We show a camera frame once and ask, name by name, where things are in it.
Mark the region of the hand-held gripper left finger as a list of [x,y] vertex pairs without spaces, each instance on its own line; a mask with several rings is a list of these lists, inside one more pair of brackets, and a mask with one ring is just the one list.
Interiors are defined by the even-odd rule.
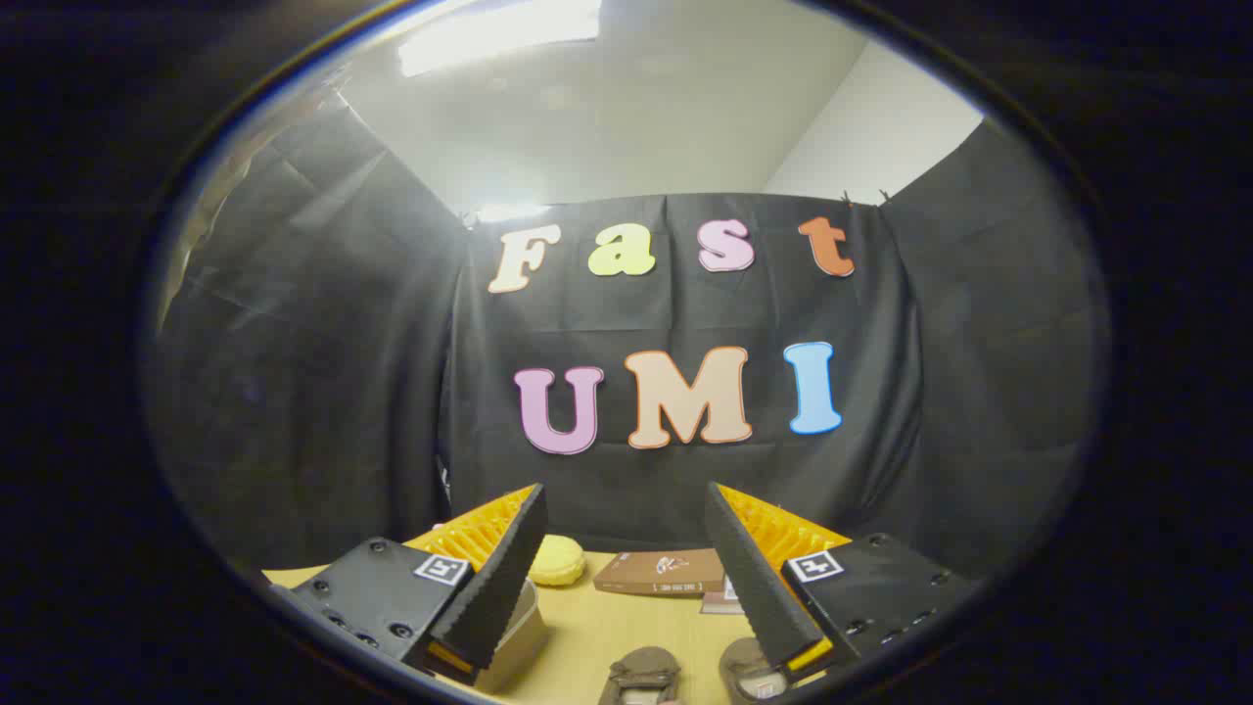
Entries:
[[548,528],[529,485],[401,543],[367,538],[294,587],[269,589],[355,650],[471,685],[495,660]]

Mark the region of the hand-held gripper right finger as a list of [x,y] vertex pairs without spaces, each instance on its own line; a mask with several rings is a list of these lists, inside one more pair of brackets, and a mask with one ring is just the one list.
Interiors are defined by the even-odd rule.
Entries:
[[709,483],[704,527],[766,664],[801,680],[926,634],[979,582],[887,533],[850,538]]

